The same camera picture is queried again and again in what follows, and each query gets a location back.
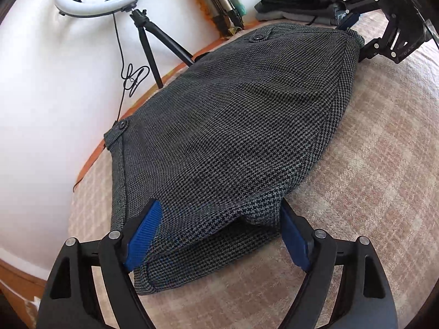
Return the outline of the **grey houndstooth pants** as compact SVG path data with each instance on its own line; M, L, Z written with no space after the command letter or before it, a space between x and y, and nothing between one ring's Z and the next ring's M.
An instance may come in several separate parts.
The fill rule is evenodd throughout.
M112 229L161 204L136 291L182 286L271 241L353 90L355 30L280 22L212 50L116 123Z

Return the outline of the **folded blue jeans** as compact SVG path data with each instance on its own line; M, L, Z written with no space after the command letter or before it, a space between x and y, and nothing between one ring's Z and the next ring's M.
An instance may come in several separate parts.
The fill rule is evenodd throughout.
M332 3L323 9L300 9L281 5L263 5L258 2L256 19L260 22L277 19L288 19L296 22L305 22L308 25L317 23L321 25L337 26L346 16L340 4Z

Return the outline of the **wooden door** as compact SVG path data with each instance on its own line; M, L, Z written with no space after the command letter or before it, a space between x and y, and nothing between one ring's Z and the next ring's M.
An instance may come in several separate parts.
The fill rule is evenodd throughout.
M28 328L35 328L46 281L1 260L1 292Z

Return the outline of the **folded silver tripod stand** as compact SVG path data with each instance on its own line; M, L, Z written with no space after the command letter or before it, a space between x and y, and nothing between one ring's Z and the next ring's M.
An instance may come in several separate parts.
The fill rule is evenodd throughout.
M232 27L243 29L243 19L231 0L204 0L221 36L230 36Z

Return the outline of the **black mini tripod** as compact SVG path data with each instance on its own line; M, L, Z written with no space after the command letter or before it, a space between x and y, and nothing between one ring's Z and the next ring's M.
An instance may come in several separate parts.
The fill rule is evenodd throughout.
M177 41L167 35L155 23L151 22L147 16L146 10L135 9L130 14L135 26L138 29L138 35L143 48L143 52L147 58L150 70L153 73L156 85L158 88L163 88L164 84L156 64L152 48L150 47L147 33L154 35L165 47L167 47L173 54L175 54L186 66L192 66L194 63L193 55L183 48Z

